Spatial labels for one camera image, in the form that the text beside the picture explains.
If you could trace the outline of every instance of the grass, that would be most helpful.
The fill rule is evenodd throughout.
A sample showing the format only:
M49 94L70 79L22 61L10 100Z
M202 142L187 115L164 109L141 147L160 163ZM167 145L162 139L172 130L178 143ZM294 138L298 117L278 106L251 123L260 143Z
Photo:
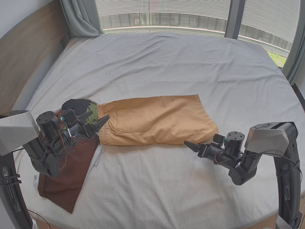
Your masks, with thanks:
M268 52L267 51L267 53L269 54L270 58L272 58L272 60L275 62L275 64L278 67L283 67L284 66L287 58L284 58L281 55L273 53L273 52Z

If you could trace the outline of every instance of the headboard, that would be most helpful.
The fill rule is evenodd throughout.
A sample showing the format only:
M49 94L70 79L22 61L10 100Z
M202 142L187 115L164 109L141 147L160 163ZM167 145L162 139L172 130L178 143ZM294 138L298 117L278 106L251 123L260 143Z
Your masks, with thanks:
M12 110L29 77L68 30L60 2L54 0L0 39L0 113Z

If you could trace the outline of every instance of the mattress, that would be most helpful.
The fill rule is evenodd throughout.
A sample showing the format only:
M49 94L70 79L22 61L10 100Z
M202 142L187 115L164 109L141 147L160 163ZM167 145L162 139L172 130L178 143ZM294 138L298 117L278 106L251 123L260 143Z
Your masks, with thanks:
M54 63L28 109L34 119L70 98L97 103L199 94L219 133L248 134L259 123L294 121L304 169L305 113L265 50L228 38L118 33L77 38ZM276 213L273 158L263 155L241 186L228 170L184 145L104 146L69 214L39 196L25 151L15 156L28 209L62 228L245 228Z

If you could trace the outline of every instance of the curtain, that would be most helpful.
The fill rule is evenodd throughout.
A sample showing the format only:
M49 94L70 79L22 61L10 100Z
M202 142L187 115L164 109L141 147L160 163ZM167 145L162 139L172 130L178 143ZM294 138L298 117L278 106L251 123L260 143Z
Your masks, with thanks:
M287 61L283 67L282 73L290 82L295 83L301 67L305 64L305 0L300 0L299 23L296 29L295 38Z
M71 36L99 36L101 29L95 0L60 0Z

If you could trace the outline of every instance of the white bed sheet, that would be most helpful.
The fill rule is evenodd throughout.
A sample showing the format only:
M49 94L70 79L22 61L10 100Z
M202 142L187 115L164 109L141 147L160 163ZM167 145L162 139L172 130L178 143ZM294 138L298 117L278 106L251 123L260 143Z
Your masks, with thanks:
M70 98L104 103L189 94L199 94L222 135L247 135L258 123L294 121L305 170L304 111L264 49L248 42L179 33L73 39L28 108L36 119ZM227 169L183 145L105 146L73 214L39 196L25 151L15 162L28 209L62 228L245 228L278 208L273 158L266 155L256 176L236 186Z

